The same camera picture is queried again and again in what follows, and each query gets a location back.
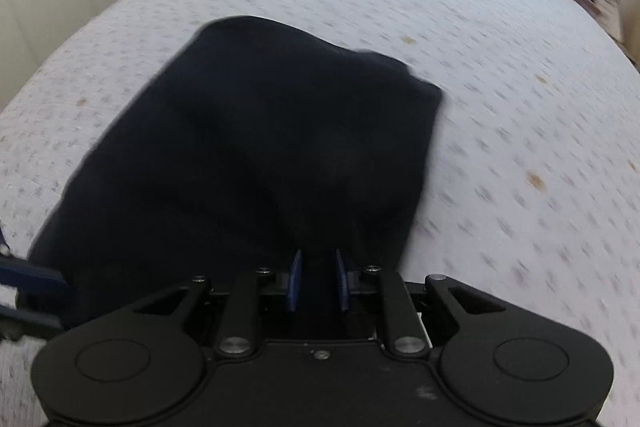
black towel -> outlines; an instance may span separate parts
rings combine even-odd
[[[73,326],[298,249],[318,273],[337,248],[395,268],[441,99],[393,58],[260,18],[210,23],[86,156],[31,249],[72,301],[18,302]]]

circular cap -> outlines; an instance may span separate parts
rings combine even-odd
[[[331,358],[331,351],[328,349],[316,349],[314,351],[314,358],[316,360],[328,360]]]
[[[419,339],[418,337],[400,337],[394,342],[394,349],[398,353],[403,353],[405,355],[420,353],[425,347],[427,347],[427,344],[424,340]]]
[[[203,371],[200,347],[176,324],[157,315],[121,313],[50,341],[33,362],[31,381],[52,415],[117,425],[170,409],[195,388]]]
[[[569,366],[561,347],[539,339],[514,339],[494,351],[496,365],[519,380],[543,381],[557,377]]]
[[[242,337],[227,337],[220,342],[220,351],[228,355],[240,355],[248,351],[251,343]]]
[[[501,315],[463,324],[445,345],[438,371],[453,393],[485,415],[526,425],[569,422],[601,406],[613,366],[600,344],[537,315]]]
[[[76,366],[91,380],[118,382],[140,374],[150,361],[149,350],[143,344],[111,339],[85,347],[78,355]]]

patterned mattress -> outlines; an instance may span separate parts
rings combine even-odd
[[[0,114],[0,218],[15,253],[136,93],[203,23],[236,14],[391,55],[444,89],[405,278],[447,273],[594,336],[616,368],[600,420],[633,425],[640,76],[571,0],[121,0]],[[28,382],[39,346],[0,347],[1,427],[45,420]]]

stain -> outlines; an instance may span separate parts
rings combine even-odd
[[[533,187],[537,188],[540,192],[543,192],[544,190],[546,190],[545,182],[542,180],[540,176],[535,174],[535,172],[527,171],[527,182],[529,182],[529,185],[532,185]]]

white bedsheet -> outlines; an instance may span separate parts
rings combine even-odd
[[[203,23],[236,14],[391,55],[445,90],[405,277],[447,273],[594,336],[616,368],[600,420],[635,425],[640,76],[571,0],[121,0],[0,114],[15,253],[132,97]],[[39,345],[0,347],[0,427],[44,421],[27,374]]]

